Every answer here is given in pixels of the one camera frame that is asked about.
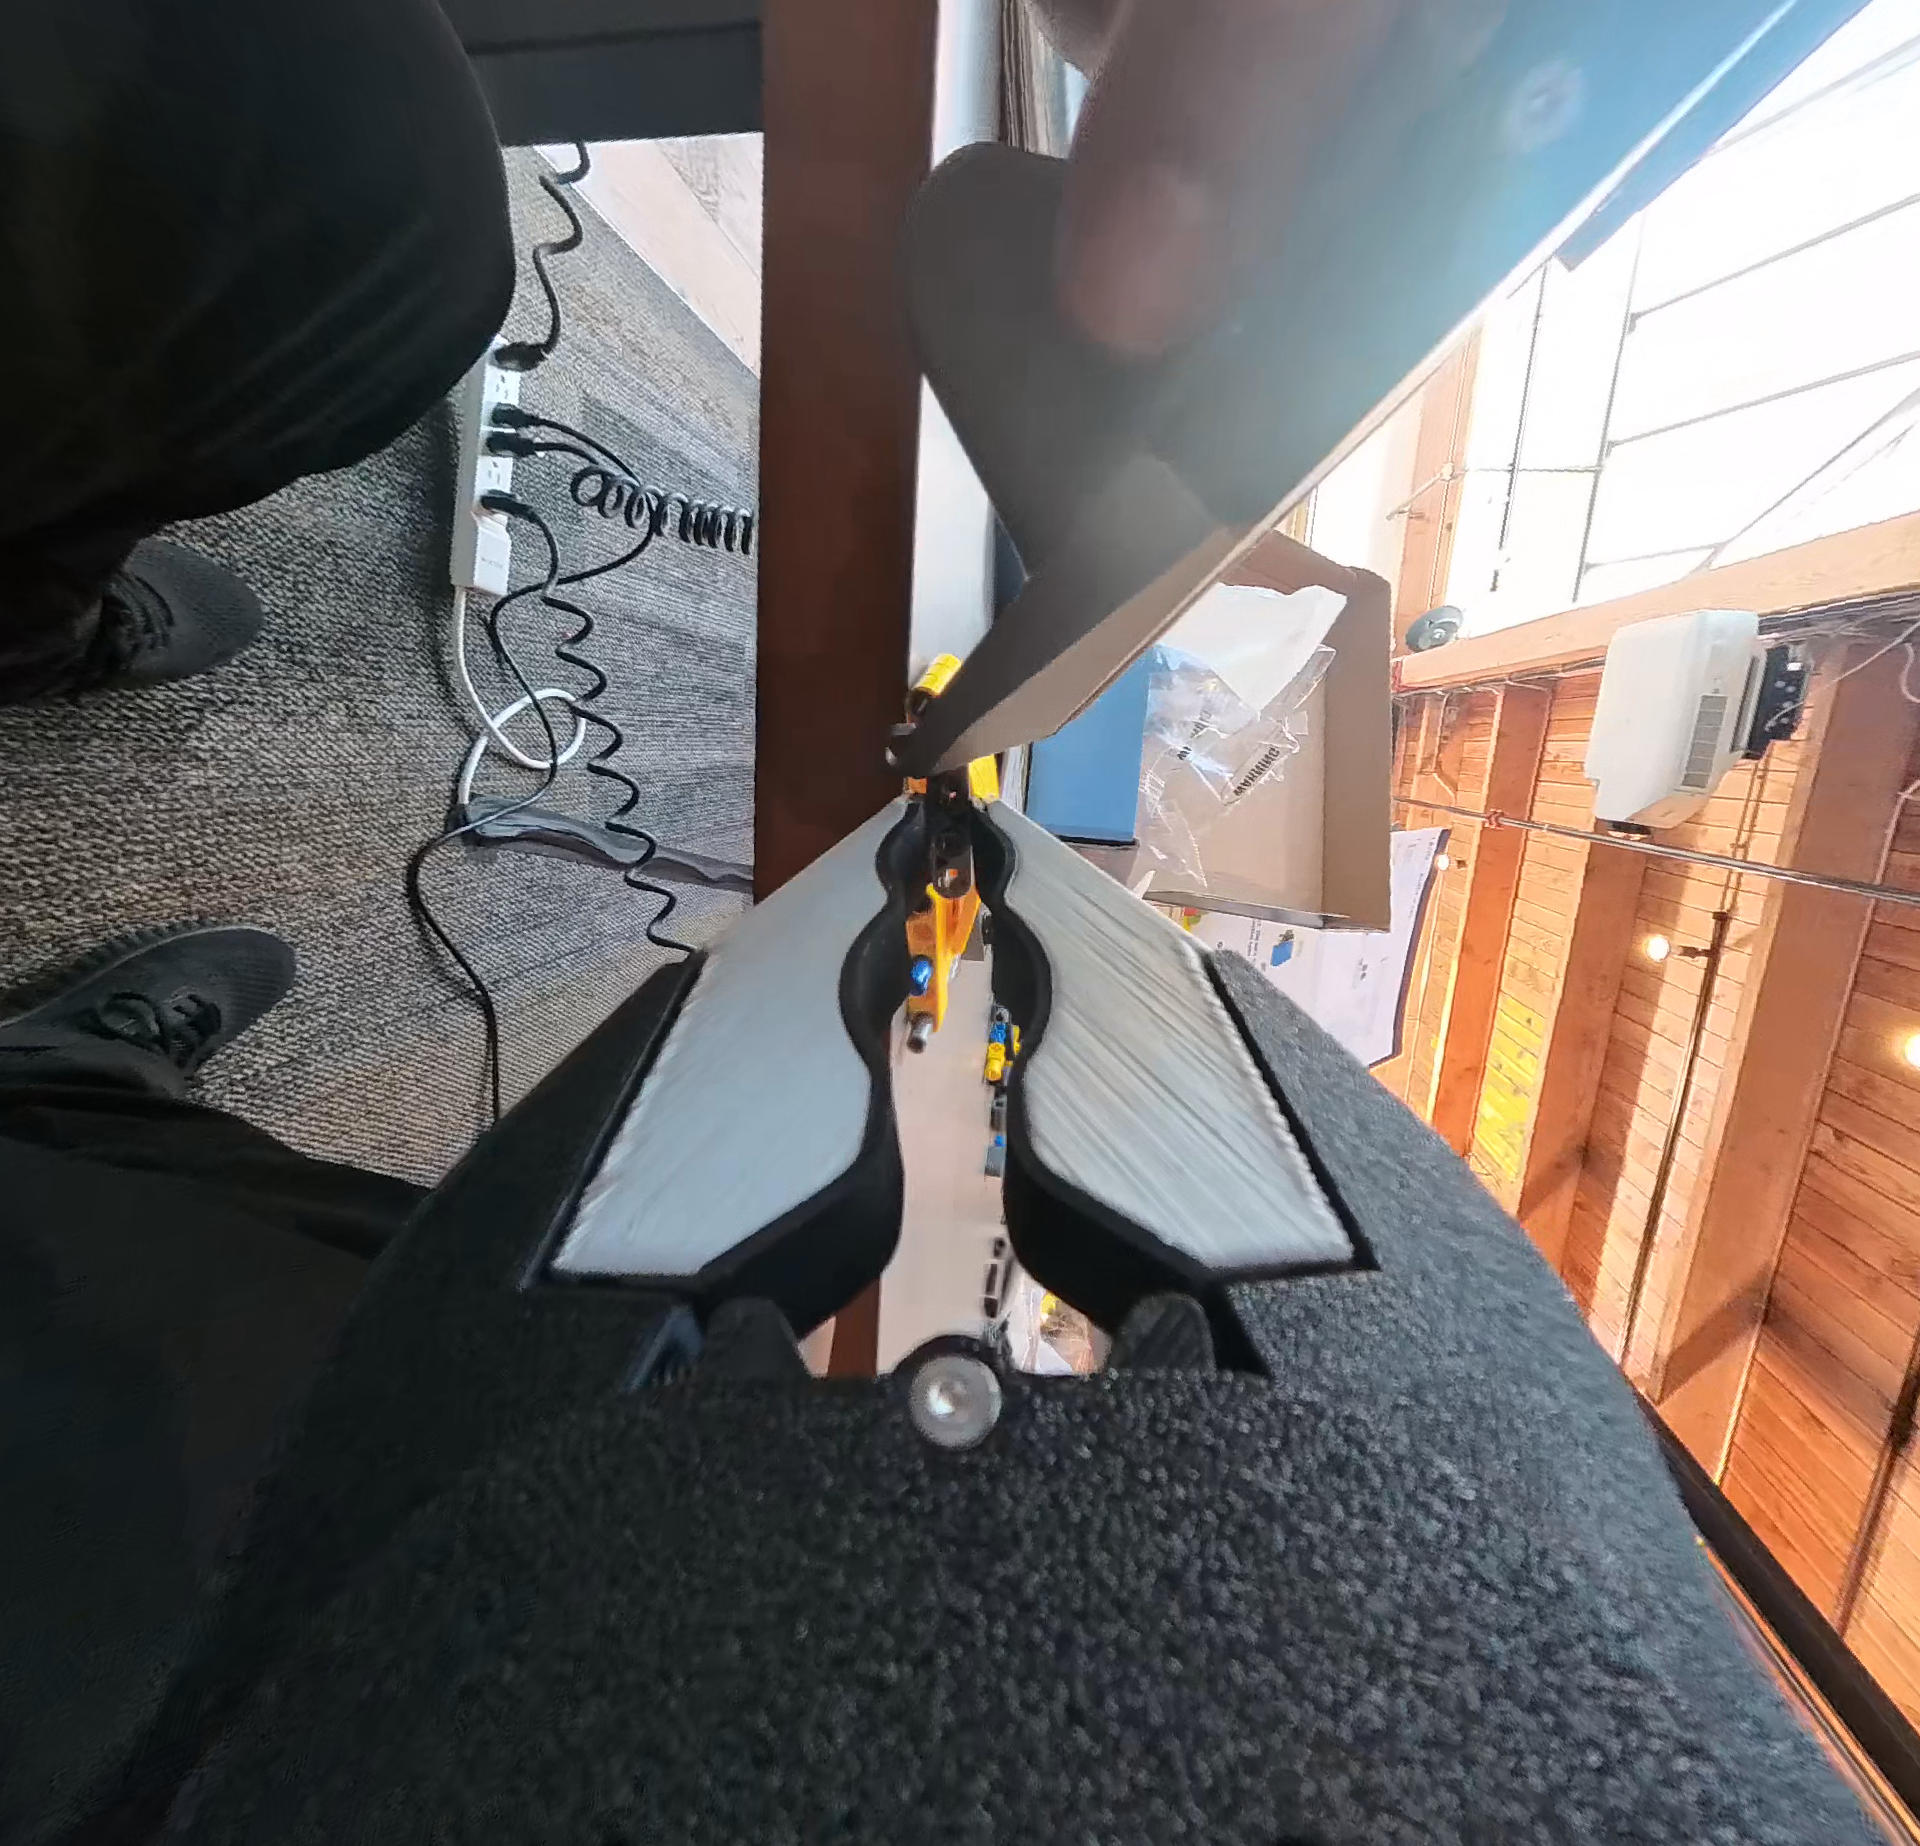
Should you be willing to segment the black sneaker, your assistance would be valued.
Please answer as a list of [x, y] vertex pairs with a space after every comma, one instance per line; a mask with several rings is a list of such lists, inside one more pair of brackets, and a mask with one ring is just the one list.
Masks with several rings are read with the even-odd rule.
[[144, 537], [110, 575], [84, 690], [196, 679], [263, 633], [266, 611], [230, 565], [172, 537]]
[[170, 921], [95, 945], [4, 993], [7, 1085], [182, 1090], [295, 988], [299, 956], [248, 921]]

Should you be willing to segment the person's left hand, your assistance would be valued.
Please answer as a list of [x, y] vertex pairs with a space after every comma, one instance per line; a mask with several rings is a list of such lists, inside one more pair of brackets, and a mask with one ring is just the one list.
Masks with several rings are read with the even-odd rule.
[[1028, 0], [1089, 82], [1059, 297], [1135, 360], [1191, 339], [1284, 213], [1408, 0]]

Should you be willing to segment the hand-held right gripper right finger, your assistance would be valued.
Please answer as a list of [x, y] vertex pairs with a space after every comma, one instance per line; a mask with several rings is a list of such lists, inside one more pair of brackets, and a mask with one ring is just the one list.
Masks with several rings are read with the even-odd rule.
[[1244, 1353], [1237, 1287], [1358, 1268], [1358, 1225], [1210, 951], [1006, 801], [972, 809], [992, 992], [1020, 1031], [1014, 1253], [1116, 1338], [1156, 1298]]

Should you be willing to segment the yellow brick assembly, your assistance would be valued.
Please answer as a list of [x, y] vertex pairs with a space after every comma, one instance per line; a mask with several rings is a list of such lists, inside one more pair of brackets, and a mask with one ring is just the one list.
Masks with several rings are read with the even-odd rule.
[[[972, 801], [995, 801], [1000, 796], [1000, 758], [982, 754], [969, 762], [972, 776]], [[924, 901], [909, 901], [906, 950], [909, 950], [909, 1000], [906, 1000], [906, 1035], [904, 1046], [913, 1056], [924, 1053], [949, 1020], [949, 992], [955, 969], [966, 956], [975, 938], [975, 928], [982, 912], [982, 898], [972, 882], [972, 891], [961, 900], [926, 896]]]

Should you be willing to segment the white wall heater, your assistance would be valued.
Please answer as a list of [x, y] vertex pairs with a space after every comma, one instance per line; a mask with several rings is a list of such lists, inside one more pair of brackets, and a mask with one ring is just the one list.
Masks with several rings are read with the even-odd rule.
[[1682, 825], [1743, 762], [1800, 727], [1813, 664], [1750, 610], [1692, 610], [1621, 627], [1609, 644], [1585, 776], [1607, 829]]

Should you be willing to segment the pile of small bricks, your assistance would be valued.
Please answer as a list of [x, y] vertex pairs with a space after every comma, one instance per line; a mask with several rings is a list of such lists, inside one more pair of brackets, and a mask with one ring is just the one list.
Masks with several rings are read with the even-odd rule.
[[1000, 1001], [989, 1005], [984, 1053], [981, 1080], [987, 1090], [987, 1147], [982, 1152], [981, 1172], [992, 1185], [997, 1206], [995, 1229], [989, 1238], [989, 1252], [981, 1284], [981, 1315], [989, 1330], [1004, 1325], [1006, 1311], [1014, 1292], [1017, 1255], [1012, 1235], [1006, 1232], [1004, 1202], [1000, 1188], [1008, 1161], [1008, 1115], [1010, 1115], [1010, 1080], [1018, 1065], [1023, 1049], [1020, 1025], [1010, 1018]]

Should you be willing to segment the black desk frame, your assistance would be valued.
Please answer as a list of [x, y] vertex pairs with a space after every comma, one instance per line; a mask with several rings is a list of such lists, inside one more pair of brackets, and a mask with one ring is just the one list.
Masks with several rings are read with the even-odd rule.
[[764, 0], [436, 0], [507, 150], [764, 132]]

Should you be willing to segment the white power strip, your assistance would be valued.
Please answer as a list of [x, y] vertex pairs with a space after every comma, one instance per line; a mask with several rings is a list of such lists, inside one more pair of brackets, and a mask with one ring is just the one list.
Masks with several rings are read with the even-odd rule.
[[494, 338], [446, 395], [456, 441], [446, 575], [454, 589], [493, 597], [513, 589], [515, 573], [513, 522], [488, 501], [488, 493], [515, 491], [516, 459], [488, 445], [496, 407], [521, 400], [522, 373], [503, 363], [504, 345]]

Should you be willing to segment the clear plastic bags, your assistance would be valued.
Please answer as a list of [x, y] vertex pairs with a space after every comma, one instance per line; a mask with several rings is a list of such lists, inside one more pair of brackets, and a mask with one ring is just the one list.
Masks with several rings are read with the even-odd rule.
[[1284, 791], [1347, 596], [1212, 586], [1148, 653], [1136, 837], [1166, 878], [1212, 889], [1230, 818]]

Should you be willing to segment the printed paper sheet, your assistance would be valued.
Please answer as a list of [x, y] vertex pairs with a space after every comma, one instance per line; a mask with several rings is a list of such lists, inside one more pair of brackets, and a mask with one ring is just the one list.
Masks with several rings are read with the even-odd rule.
[[1280, 917], [1189, 912], [1189, 934], [1241, 960], [1366, 1068], [1402, 1049], [1429, 900], [1452, 870], [1442, 827], [1391, 835], [1391, 924], [1385, 931], [1312, 928]]

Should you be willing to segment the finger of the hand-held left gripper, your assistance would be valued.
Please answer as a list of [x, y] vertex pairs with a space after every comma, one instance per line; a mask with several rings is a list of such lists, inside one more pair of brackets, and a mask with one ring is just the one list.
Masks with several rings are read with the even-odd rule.
[[896, 776], [942, 776], [1066, 725], [1217, 584], [1296, 589], [1323, 556], [1273, 516], [1221, 520], [1174, 471], [1133, 454], [1079, 496], [1064, 467], [1023, 467], [959, 435], [1025, 562], [1018, 597], [997, 613], [949, 686], [890, 730]]

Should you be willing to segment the blue cardboard box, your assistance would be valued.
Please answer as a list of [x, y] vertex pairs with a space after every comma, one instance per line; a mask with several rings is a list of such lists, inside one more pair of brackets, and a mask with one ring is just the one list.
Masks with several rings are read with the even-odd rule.
[[1028, 747], [1023, 808], [1068, 843], [1133, 845], [1155, 656], [1139, 657], [1079, 717]]

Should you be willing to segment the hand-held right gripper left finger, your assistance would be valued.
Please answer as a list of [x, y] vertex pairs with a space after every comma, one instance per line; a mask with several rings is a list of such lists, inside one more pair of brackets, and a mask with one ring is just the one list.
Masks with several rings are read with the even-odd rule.
[[921, 814], [888, 801], [702, 956], [547, 1259], [569, 1285], [814, 1330], [903, 1227], [894, 1041]]

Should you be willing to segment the open brown cardboard box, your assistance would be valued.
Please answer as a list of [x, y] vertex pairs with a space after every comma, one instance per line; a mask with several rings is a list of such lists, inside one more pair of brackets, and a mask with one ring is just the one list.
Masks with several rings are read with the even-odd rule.
[[1133, 891], [1198, 914], [1332, 930], [1391, 924], [1391, 587], [1321, 556], [1319, 586], [1347, 596], [1332, 669], [1308, 708], [1308, 744], [1277, 799], [1248, 801], [1226, 827], [1212, 889], [1164, 875], [1136, 837]]

